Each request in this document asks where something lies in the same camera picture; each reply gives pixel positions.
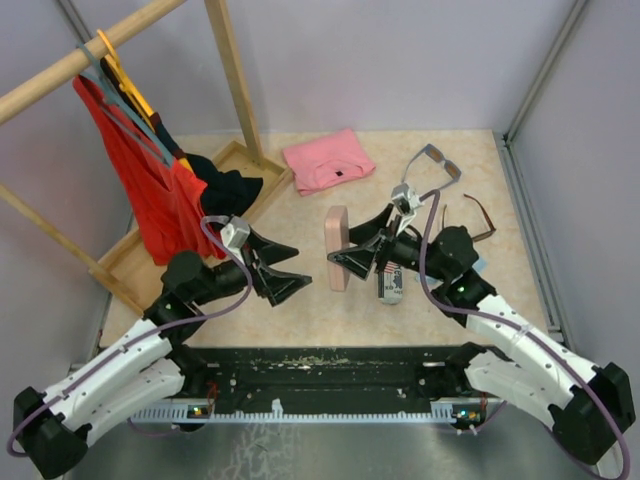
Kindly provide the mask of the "light blue cleaning cloth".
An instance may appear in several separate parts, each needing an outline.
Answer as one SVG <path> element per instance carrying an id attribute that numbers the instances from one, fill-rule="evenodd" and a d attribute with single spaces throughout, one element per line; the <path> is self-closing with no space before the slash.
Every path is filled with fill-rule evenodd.
<path id="1" fill-rule="evenodd" d="M 487 261 L 480 257 L 472 266 L 472 268 L 478 273 L 481 274 L 487 267 Z"/>

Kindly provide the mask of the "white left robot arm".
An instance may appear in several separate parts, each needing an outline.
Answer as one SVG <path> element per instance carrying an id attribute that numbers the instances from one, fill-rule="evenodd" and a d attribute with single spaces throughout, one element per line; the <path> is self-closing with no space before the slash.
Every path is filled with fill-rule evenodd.
<path id="1" fill-rule="evenodd" d="M 185 344 L 206 321 L 232 312 L 250 294 L 277 306 L 311 284 L 309 275 L 273 269 L 298 250 L 262 237 L 245 220 L 206 216 L 200 227 L 225 261 L 209 267 L 193 251 L 175 255 L 161 295 L 119 340 L 46 389 L 18 393 L 10 456 L 29 459 L 44 479 L 63 476 L 139 410 L 206 389 L 206 364 Z"/>

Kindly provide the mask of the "pink glasses case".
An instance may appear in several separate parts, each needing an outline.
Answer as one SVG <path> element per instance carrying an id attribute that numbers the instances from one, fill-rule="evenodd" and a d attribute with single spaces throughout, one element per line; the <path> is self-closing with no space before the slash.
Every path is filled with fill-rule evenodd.
<path id="1" fill-rule="evenodd" d="M 329 208 L 324 221 L 326 254 L 343 250 L 349 246 L 348 210 L 344 205 Z M 345 292 L 350 273 L 342 266 L 327 261 L 329 287 L 335 292 Z"/>

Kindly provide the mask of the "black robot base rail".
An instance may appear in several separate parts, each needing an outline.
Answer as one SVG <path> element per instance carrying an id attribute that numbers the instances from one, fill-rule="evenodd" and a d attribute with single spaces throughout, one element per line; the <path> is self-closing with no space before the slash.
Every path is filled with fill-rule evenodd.
<path id="1" fill-rule="evenodd" d="M 136 424 L 436 424 L 476 433 L 503 402 L 456 369 L 466 347 L 198 348 L 186 388 Z"/>

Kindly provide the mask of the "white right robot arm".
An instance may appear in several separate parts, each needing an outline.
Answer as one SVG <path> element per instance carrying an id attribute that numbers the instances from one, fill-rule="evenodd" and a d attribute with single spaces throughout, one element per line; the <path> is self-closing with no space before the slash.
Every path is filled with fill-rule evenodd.
<path id="1" fill-rule="evenodd" d="M 472 344 L 446 372 L 448 387 L 461 396 L 475 390 L 497 396 L 542 423 L 577 462 L 595 466 L 614 448 L 622 453 L 620 477 L 627 477 L 624 434 L 636 414 L 628 374 L 615 363 L 599 366 L 572 352 L 517 313 L 485 281 L 479 258 L 463 226 L 443 228 L 434 239 L 418 234 L 409 219 L 374 219 L 350 227 L 343 207 L 325 220 L 327 259 L 342 274 L 366 279 L 390 263 L 416 271 L 439 285 L 427 298 L 463 328 L 491 340 L 498 354 Z"/>

